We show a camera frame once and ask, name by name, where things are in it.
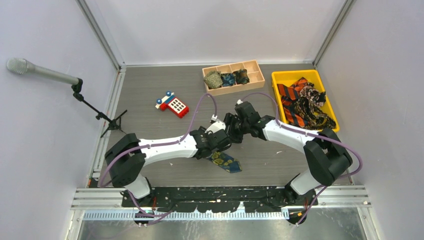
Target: microphone handle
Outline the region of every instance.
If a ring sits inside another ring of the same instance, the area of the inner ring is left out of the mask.
[[[51,80],[55,80],[64,84],[77,85],[79,80],[74,76],[63,74],[57,71],[53,71],[42,66],[37,66],[28,62],[28,71],[34,74],[40,75]]]

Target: pile of fabric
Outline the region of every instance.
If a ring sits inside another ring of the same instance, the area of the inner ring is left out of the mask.
[[[326,92],[319,92],[304,77],[291,86],[277,84],[285,118],[289,124],[308,130],[334,129],[336,122],[320,108]]]
[[[210,71],[204,78],[204,82],[210,89],[217,89],[220,87],[230,87],[237,84],[247,84],[250,80],[248,71],[240,69],[233,73],[221,73],[219,71]]]

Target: wooden tray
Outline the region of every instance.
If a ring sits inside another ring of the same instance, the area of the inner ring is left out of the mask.
[[[264,75],[262,75],[262,71],[259,68],[258,62],[256,60],[242,61],[242,62],[236,62],[236,63],[226,64],[226,65],[206,67],[206,68],[203,68],[202,71],[203,71],[203,77],[204,77],[206,74],[208,74],[210,71],[213,71],[213,70],[219,71],[222,74],[226,74],[226,73],[232,73],[240,69],[247,70],[247,76],[249,77],[250,82],[246,84],[222,86],[216,89],[210,89],[205,83],[204,86],[206,88],[206,92],[210,93],[213,96],[216,96],[216,95],[230,94],[230,93],[235,93],[235,92],[240,92],[240,91],[245,91],[250,89],[259,89],[265,85]]]

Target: gray table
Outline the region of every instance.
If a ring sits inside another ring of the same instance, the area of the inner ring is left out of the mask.
[[[122,120],[122,129],[136,133],[138,138],[161,139],[183,135],[189,126],[199,98],[206,92],[202,68],[207,66],[129,67],[126,70],[117,113],[128,110]],[[271,73],[276,71],[312,69],[311,64],[263,64],[260,65],[266,83],[263,88],[225,94],[216,97],[218,117],[235,113],[234,105],[243,96],[253,92],[265,92],[274,96]],[[156,99],[166,91],[172,91],[190,112],[182,119],[169,110],[155,108]],[[262,96],[248,98],[261,115],[275,116],[272,102]],[[207,127],[214,113],[212,100],[205,98],[200,106],[193,129]],[[114,131],[110,135],[108,149],[124,134]],[[228,173],[206,159],[174,158],[150,164],[142,174],[153,186],[264,186],[284,185],[295,175],[308,168],[305,156],[285,145],[263,141],[249,135],[242,144],[233,144],[225,151],[241,162],[242,172]],[[338,180],[348,184],[348,179]]]

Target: white wall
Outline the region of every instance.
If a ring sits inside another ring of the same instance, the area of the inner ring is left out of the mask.
[[[11,57],[84,79],[100,110],[116,71],[74,0],[1,2],[0,239],[58,240],[101,123],[70,85],[9,72]]]
[[[344,2],[93,1],[127,65],[311,62]]]
[[[388,240],[422,239],[424,2],[357,1],[318,70]]]

